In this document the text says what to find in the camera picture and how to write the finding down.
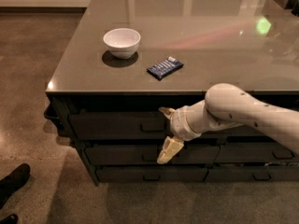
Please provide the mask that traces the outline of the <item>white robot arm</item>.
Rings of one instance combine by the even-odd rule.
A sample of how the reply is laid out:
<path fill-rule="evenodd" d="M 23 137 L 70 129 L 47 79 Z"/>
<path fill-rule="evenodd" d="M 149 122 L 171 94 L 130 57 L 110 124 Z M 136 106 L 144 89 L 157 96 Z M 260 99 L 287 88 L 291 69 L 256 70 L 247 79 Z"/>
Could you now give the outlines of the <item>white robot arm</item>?
<path fill-rule="evenodd" d="M 171 137 L 166 137 L 157 162 L 166 164 L 186 141 L 206 132 L 246 125 L 274 139 L 284 147 L 299 151 L 299 112 L 264 103 L 235 85 L 212 86 L 205 99 L 178 109 L 159 109 L 170 121 Z"/>

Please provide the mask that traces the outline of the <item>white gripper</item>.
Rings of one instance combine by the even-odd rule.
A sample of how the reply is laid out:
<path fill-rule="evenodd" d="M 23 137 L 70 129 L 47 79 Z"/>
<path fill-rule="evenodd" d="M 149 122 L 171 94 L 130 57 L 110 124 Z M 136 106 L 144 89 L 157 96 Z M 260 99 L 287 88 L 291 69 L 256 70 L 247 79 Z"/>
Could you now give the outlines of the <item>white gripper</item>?
<path fill-rule="evenodd" d="M 184 141 L 191 141 L 201 136 L 194 132 L 187 121 L 187 106 L 178 109 L 171 107 L 160 107 L 159 111 L 170 119 L 170 130 L 175 137 L 167 136 L 163 148 L 158 156 L 159 164 L 166 164 L 172 160 L 184 147 Z"/>

